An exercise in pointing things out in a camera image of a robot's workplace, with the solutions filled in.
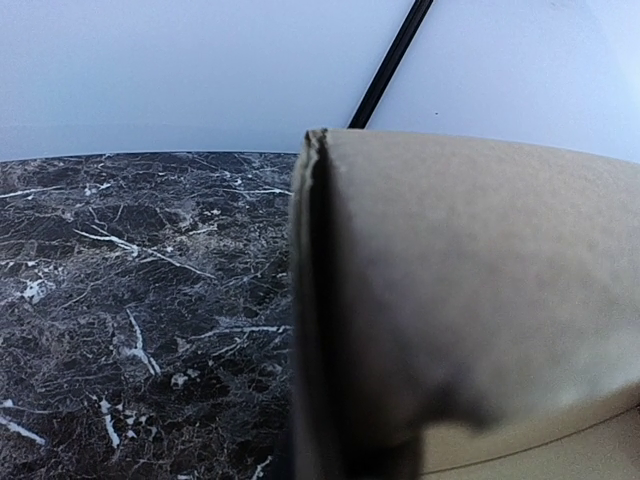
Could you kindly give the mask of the brown cardboard box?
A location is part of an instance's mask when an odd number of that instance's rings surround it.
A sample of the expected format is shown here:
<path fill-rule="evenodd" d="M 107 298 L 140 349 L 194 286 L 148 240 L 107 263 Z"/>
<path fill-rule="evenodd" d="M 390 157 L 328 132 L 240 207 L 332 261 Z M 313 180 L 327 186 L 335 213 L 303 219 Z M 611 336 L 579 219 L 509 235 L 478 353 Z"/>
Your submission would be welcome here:
<path fill-rule="evenodd" d="M 415 479 L 639 403 L 639 167 L 307 132 L 292 176 L 297 479 Z"/>

